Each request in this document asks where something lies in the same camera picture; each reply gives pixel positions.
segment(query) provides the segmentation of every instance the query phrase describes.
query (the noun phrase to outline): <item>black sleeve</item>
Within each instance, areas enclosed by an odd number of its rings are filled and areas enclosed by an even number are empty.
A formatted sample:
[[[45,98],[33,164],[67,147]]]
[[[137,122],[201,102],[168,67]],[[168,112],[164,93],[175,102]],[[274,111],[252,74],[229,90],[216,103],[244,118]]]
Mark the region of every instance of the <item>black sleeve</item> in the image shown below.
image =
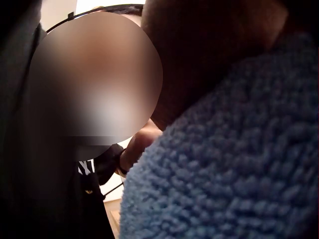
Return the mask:
[[[104,185],[117,169],[116,159],[122,154],[123,148],[113,144],[102,155],[94,159],[95,172],[98,175],[99,185]]]

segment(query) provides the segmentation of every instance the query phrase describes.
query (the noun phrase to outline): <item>white wall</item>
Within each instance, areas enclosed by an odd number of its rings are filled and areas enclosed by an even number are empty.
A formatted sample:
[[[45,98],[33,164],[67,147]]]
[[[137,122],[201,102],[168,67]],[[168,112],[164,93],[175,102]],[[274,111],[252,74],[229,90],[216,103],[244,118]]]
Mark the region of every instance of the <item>white wall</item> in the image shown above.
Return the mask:
[[[76,6],[77,0],[43,0],[40,21],[42,28],[47,31],[55,24],[65,20],[70,12],[75,12]]]
[[[145,4],[145,0],[78,0],[75,13],[83,13],[98,6],[106,7],[119,4]]]

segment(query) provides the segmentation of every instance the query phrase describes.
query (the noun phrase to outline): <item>dark hair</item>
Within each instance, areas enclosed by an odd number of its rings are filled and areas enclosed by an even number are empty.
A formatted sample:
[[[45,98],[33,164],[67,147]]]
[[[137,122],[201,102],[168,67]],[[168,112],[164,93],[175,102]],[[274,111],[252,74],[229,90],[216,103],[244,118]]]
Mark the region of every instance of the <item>dark hair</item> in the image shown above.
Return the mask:
[[[114,5],[114,6],[99,6],[93,9],[101,9],[104,12],[112,12],[116,14],[128,14],[128,15],[135,15],[135,16],[142,16],[143,4],[123,4],[123,5]]]

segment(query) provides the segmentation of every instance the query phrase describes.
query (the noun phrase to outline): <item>wooden floor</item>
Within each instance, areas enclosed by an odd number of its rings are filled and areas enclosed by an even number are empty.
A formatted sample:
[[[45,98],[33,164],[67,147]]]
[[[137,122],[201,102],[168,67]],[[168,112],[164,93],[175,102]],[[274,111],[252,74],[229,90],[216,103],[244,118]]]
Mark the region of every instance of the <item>wooden floor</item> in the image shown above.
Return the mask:
[[[104,207],[108,220],[110,222],[115,239],[118,239],[120,233],[120,204],[121,199],[104,202]]]

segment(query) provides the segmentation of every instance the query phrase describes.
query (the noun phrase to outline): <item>blurred region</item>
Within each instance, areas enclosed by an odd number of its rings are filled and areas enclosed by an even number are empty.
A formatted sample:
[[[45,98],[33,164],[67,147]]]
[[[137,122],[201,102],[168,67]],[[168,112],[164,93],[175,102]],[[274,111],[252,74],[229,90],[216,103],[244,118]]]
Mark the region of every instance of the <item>blurred region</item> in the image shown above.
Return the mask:
[[[37,48],[29,76],[30,122],[66,144],[98,146],[124,141],[145,125],[163,72],[137,24],[96,12],[54,29]]]

